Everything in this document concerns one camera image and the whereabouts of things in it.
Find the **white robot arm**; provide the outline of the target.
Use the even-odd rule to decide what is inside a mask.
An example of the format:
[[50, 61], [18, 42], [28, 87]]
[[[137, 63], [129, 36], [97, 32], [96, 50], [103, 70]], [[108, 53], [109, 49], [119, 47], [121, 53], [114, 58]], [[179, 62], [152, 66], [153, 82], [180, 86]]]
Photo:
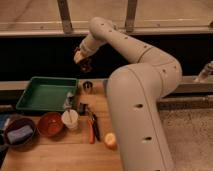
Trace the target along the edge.
[[90, 70], [88, 59], [110, 44], [129, 63], [108, 78], [107, 101], [124, 171], [175, 171], [157, 110], [157, 100], [182, 80], [180, 63], [163, 50], [125, 35], [110, 20], [94, 17], [74, 61]]

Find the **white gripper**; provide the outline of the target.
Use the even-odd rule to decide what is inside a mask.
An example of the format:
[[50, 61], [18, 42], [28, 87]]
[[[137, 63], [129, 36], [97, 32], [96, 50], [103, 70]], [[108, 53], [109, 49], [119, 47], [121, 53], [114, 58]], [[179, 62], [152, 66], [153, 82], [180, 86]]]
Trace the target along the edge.
[[91, 35], [88, 34], [80, 43], [80, 50], [77, 49], [74, 54], [74, 62], [79, 64], [84, 57], [94, 55], [100, 47], [99, 42]]

